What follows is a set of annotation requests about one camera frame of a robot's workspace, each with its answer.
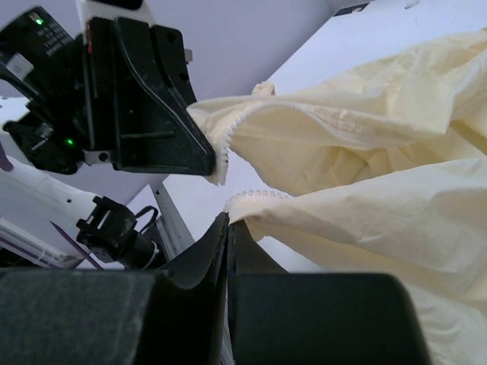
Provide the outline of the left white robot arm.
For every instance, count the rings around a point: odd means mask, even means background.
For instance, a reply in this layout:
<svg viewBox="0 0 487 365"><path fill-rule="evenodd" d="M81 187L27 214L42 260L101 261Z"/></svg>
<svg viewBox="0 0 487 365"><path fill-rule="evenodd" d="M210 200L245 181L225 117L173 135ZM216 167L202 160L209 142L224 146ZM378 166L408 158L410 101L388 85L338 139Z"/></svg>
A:
<svg viewBox="0 0 487 365"><path fill-rule="evenodd" d="M141 1L82 1L70 36L44 8L1 31L1 78L27 98L2 130L10 158L1 193L56 224L104 262L150 268L158 247L126 206L71 187L57 174L108 163L128 173L208 176L213 147L187 112L194 103L182 33L153 24Z"/></svg>

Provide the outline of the cream yellow jacket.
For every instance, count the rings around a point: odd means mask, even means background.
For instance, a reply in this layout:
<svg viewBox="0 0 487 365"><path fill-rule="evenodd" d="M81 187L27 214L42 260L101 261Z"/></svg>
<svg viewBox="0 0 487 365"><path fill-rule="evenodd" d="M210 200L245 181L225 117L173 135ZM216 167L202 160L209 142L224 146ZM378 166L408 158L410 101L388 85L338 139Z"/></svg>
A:
<svg viewBox="0 0 487 365"><path fill-rule="evenodd" d="M267 185L225 209L340 271L382 271L412 297L436 364L486 362L486 31L442 36L277 95L194 103L217 154Z"/></svg>

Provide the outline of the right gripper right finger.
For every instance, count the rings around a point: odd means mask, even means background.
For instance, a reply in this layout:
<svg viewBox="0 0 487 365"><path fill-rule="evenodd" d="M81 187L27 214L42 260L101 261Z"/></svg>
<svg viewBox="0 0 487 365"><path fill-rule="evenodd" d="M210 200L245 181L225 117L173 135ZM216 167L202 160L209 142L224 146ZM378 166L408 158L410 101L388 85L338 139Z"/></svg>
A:
<svg viewBox="0 0 487 365"><path fill-rule="evenodd" d="M287 272L244 222L228 234L228 321L238 364L431 362L395 277Z"/></svg>

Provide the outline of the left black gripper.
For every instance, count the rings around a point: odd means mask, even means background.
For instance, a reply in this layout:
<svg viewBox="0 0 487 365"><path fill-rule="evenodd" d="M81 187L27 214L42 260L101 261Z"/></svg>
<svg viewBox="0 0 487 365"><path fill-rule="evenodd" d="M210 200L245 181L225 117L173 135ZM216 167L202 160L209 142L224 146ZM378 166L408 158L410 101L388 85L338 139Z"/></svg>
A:
<svg viewBox="0 0 487 365"><path fill-rule="evenodd" d="M132 173L209 176L215 152L187 111L196 98L180 31L118 17L114 167ZM72 175L91 149L83 60L88 32L71 36L43 7L1 30L1 79L27 98L3 130L39 170Z"/></svg>

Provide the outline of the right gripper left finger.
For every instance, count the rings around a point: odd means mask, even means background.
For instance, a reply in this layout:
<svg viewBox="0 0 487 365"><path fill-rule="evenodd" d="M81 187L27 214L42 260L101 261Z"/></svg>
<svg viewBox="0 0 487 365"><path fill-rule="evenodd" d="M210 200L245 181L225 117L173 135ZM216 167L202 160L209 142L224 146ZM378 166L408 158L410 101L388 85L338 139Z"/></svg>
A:
<svg viewBox="0 0 487 365"><path fill-rule="evenodd" d="M157 270L5 269L3 364L217 364L228 216Z"/></svg>

